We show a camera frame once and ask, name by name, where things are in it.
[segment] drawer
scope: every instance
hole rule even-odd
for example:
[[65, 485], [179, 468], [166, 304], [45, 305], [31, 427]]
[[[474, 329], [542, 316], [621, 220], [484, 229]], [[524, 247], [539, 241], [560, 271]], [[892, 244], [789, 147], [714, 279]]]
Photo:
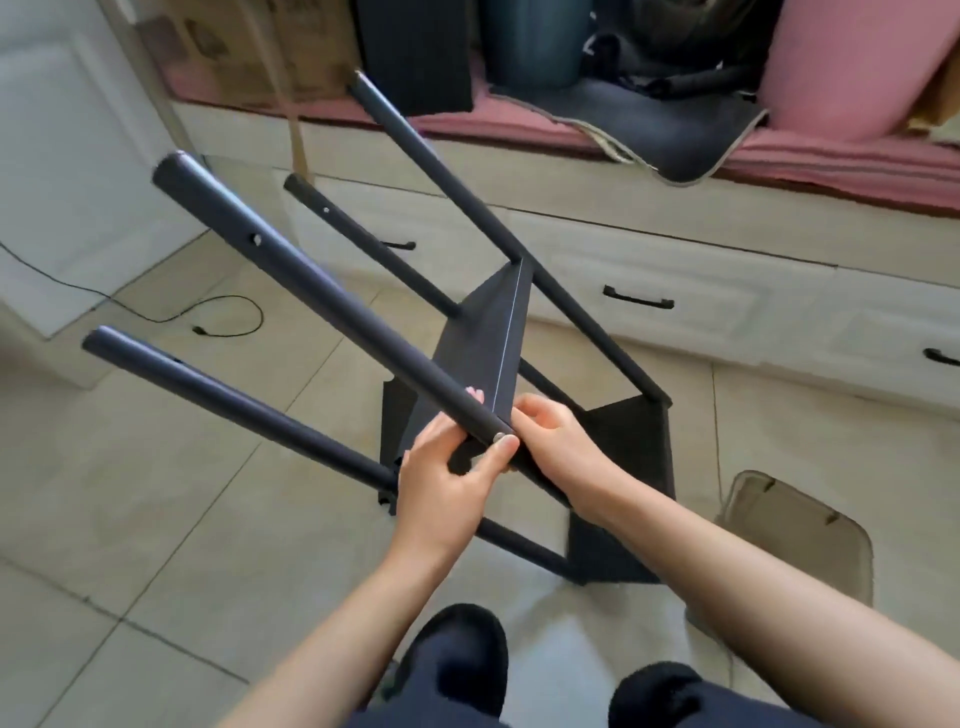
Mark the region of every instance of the drawer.
[[[282, 185], [287, 173], [276, 175]], [[507, 261], [446, 198], [331, 178], [318, 178], [317, 188], [380, 240], [412, 243], [412, 250], [395, 252], [450, 295], [462, 297]], [[336, 273], [393, 279], [292, 195], [282, 194], [306, 253]]]
[[[508, 224], [608, 332], [747, 364], [764, 360], [834, 273], [523, 212]], [[531, 312], [561, 316], [542, 296]]]
[[960, 407], [960, 290], [839, 270], [771, 363]]

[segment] black cable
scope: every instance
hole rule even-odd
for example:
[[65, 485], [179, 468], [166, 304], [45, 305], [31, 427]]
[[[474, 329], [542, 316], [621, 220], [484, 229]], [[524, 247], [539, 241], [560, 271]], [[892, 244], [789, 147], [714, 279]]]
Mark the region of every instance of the black cable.
[[167, 323], [169, 323], [169, 322], [171, 322], [171, 321], [174, 321], [175, 319], [178, 319], [180, 316], [183, 316], [184, 314], [189, 313], [190, 311], [192, 311], [192, 310], [193, 310], [194, 308], [196, 308], [197, 306], [203, 305], [204, 303], [210, 303], [211, 301], [220, 301], [220, 300], [222, 300], [222, 299], [243, 299], [244, 301], [249, 301], [250, 303], [253, 304], [253, 307], [256, 308], [257, 312], [259, 313], [259, 315], [260, 315], [260, 321], [257, 323], [257, 325], [256, 325], [255, 327], [251, 328], [249, 331], [241, 331], [240, 333], [209, 333], [209, 332], [207, 332], [207, 330], [206, 330], [205, 328], [203, 328], [203, 327], [194, 326], [194, 327], [192, 327], [191, 330], [193, 330], [193, 332], [194, 332], [195, 334], [197, 334], [198, 336], [209, 336], [209, 337], [214, 338], [214, 339], [233, 339], [233, 338], [237, 338], [237, 337], [239, 337], [239, 336], [250, 336], [252, 333], [256, 333], [257, 331], [260, 331], [260, 328], [263, 326], [263, 322], [264, 322], [264, 320], [265, 320], [265, 318], [266, 318], [266, 316], [265, 316], [264, 313], [263, 313], [263, 309], [260, 307], [260, 304], [257, 303], [256, 301], [254, 301], [252, 298], [248, 298], [247, 296], [241, 296], [241, 295], [236, 294], [236, 293], [230, 293], [230, 294], [226, 294], [225, 296], [211, 296], [211, 297], [208, 298], [208, 299], [202, 299], [202, 300], [200, 300], [200, 301], [197, 301], [196, 303], [187, 306], [187, 307], [186, 307], [183, 311], [181, 311], [180, 313], [174, 314], [174, 315], [171, 316], [170, 318], [167, 318], [167, 319], [152, 319], [152, 318], [150, 318], [149, 316], [144, 316], [144, 315], [143, 315], [142, 313], [140, 313], [139, 311], [134, 311], [132, 308], [130, 308], [130, 307], [129, 307], [128, 305], [126, 305], [125, 303], [120, 303], [120, 302], [117, 301], [115, 298], [113, 298], [111, 295], [106, 294], [106, 293], [104, 293], [103, 291], [98, 291], [98, 290], [96, 290], [96, 289], [94, 289], [94, 288], [87, 288], [86, 286], [82, 286], [82, 285], [75, 285], [74, 283], [68, 283], [68, 282], [66, 282], [65, 280], [55, 279], [53, 276], [51, 276], [51, 275], [50, 275], [49, 273], [47, 273], [46, 271], [41, 271], [39, 268], [37, 268], [37, 267], [36, 267], [35, 265], [33, 265], [32, 263], [28, 263], [28, 262], [27, 262], [26, 260], [24, 260], [22, 257], [20, 257], [19, 255], [17, 255], [16, 253], [14, 253], [10, 248], [7, 247], [7, 245], [6, 245], [2, 240], [0, 240], [0, 248], [2, 248], [2, 249], [7, 253], [7, 255], [9, 255], [9, 256], [12, 257], [14, 260], [16, 260], [16, 262], [20, 263], [21, 265], [27, 266], [28, 268], [30, 268], [30, 270], [34, 271], [35, 273], [41, 274], [44, 278], [46, 278], [46, 279], [48, 279], [48, 280], [52, 280], [54, 283], [59, 283], [60, 285], [65, 285], [67, 288], [75, 288], [75, 289], [78, 290], [78, 291], [86, 291], [87, 293], [94, 293], [94, 294], [96, 294], [97, 296], [103, 296], [103, 297], [104, 297], [105, 299], [107, 299], [108, 301], [111, 301], [111, 302], [113, 302], [113, 303], [116, 303], [118, 306], [120, 306], [120, 307], [123, 308], [124, 310], [129, 311], [131, 314], [133, 314], [134, 316], [136, 316], [136, 317], [138, 317], [138, 318], [143, 319], [144, 321], [149, 321], [151, 324], [167, 324]]

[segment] dark teal bin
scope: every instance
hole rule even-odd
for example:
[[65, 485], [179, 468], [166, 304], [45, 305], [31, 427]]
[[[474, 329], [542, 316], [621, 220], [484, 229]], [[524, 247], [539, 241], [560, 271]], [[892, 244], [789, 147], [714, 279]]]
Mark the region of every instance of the dark teal bin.
[[487, 78], [512, 88], [563, 88], [579, 75], [593, 0], [480, 0]]

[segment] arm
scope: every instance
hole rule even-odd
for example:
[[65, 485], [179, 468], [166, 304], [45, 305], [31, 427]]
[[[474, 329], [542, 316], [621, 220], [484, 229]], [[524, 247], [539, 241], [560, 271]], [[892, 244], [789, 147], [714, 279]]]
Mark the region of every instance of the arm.
[[601, 525], [784, 698], [835, 726], [951, 726], [960, 663], [878, 612], [617, 468], [566, 407], [534, 395], [513, 427], [583, 518]]
[[[482, 392], [473, 394], [483, 401]], [[336, 728], [369, 698], [410, 625], [467, 547], [493, 481], [519, 447], [516, 437], [505, 437], [458, 477], [446, 464], [466, 437], [443, 414], [417, 437], [403, 457], [396, 528], [383, 563], [221, 728]]]

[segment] black drawer handle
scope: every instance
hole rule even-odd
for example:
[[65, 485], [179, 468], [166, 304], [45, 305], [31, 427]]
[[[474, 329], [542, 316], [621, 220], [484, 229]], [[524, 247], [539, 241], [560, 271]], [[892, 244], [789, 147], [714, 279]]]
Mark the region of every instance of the black drawer handle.
[[950, 367], [960, 367], [960, 359], [954, 359], [952, 356], [947, 356], [939, 349], [924, 349], [924, 356], [930, 361], [937, 362], [937, 364], [946, 364]]
[[386, 240], [383, 241], [383, 244], [388, 248], [396, 248], [399, 251], [413, 251], [417, 249], [417, 243], [411, 240], [409, 243], [388, 243]]
[[603, 287], [603, 295], [609, 299], [617, 299], [618, 301], [629, 301], [630, 303], [639, 303], [640, 305], [648, 305], [651, 308], [664, 308], [669, 310], [673, 308], [676, 304], [673, 299], [660, 299], [659, 301], [645, 301], [644, 299], [635, 299], [633, 296], [624, 296], [622, 293], [617, 293], [616, 289], [611, 285], [605, 285]]

